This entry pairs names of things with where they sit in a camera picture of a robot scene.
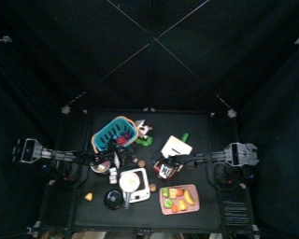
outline black wall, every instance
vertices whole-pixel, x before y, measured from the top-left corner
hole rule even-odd
[[[52,146],[60,112],[13,48],[0,44],[0,232],[18,233],[37,220],[44,181],[38,168],[12,163],[12,148],[26,137]]]
[[[258,223],[270,238],[299,238],[299,49],[252,95],[239,119],[243,140],[259,147]]]

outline tabletop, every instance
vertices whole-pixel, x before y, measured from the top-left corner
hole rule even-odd
[[[128,209],[121,206],[117,210],[108,210],[103,203],[103,197],[109,190],[119,190],[120,186],[119,184],[109,184],[108,175],[96,174],[89,170],[83,185],[75,192],[67,191],[68,197],[71,197],[71,203],[67,203],[67,207],[71,207],[71,219],[67,220],[67,227],[71,227],[73,231],[148,229],[155,232],[219,232],[216,191],[207,180],[206,164],[200,164],[196,168],[184,167],[171,180],[166,180],[158,177],[153,170],[151,152],[162,150],[171,135],[180,139],[184,133],[190,135],[187,144],[192,147],[191,154],[223,150],[230,143],[238,142],[234,119],[226,113],[211,114],[210,112],[93,111],[88,116],[84,116],[84,119],[73,118],[75,123],[67,119],[59,136],[59,149],[69,150],[71,147],[85,147],[88,151],[92,151],[89,141],[93,133],[117,116],[125,116],[131,120],[148,120],[153,126],[148,133],[153,138],[152,145],[144,147],[133,143],[129,147],[137,158],[145,161],[144,169],[148,183],[156,184],[158,191],[151,193],[149,199],[129,204]],[[137,165],[131,162],[120,170],[135,168]],[[164,215],[159,203],[159,189],[187,184],[196,186],[199,210],[176,215]],[[84,198],[89,192],[93,194],[91,202]],[[63,207],[63,203],[60,200],[59,203],[53,204],[53,208]]]

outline toy kitchen item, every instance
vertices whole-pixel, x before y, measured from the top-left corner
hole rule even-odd
[[[199,198],[194,184],[164,187],[159,190],[162,213],[175,215],[199,210]]]
[[[128,173],[136,174],[140,179],[140,185],[136,188],[136,190],[131,193],[131,196],[129,196],[129,203],[136,203],[136,202],[147,200],[151,196],[148,179],[147,179],[144,168],[137,168],[137,169],[121,172],[121,177],[124,174],[128,174]]]
[[[109,190],[104,195],[104,206],[109,210],[116,210],[121,207],[123,204],[123,195],[119,190]]]
[[[128,209],[131,194],[140,186],[140,177],[133,172],[125,172],[121,174],[120,187],[125,195],[124,208]]]

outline toy food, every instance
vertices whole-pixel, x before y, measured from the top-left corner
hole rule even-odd
[[[163,194],[163,197],[168,197],[168,189],[167,188],[163,188],[162,189],[162,194]]]
[[[179,196],[183,196],[183,194],[184,194],[183,189],[178,189],[176,196],[178,196],[178,197],[179,197]]]
[[[190,205],[195,205],[196,202],[192,198],[191,192],[188,190],[184,191],[184,200]]]
[[[178,205],[176,205],[176,204],[172,205],[172,212],[174,212],[174,213],[178,212]]]
[[[168,189],[168,193],[170,193],[170,198],[175,199],[178,194],[178,189],[174,189],[174,188]]]
[[[174,201],[170,198],[167,198],[164,200],[164,207],[171,208],[172,206],[174,206]]]
[[[180,211],[186,211],[188,208],[187,203],[184,202],[183,199],[178,201],[178,208]]]
[[[92,199],[93,199],[93,194],[89,192],[89,193],[84,196],[84,199],[91,202]]]
[[[156,191],[156,184],[151,184],[151,185],[149,185],[149,190],[151,190],[152,192]]]

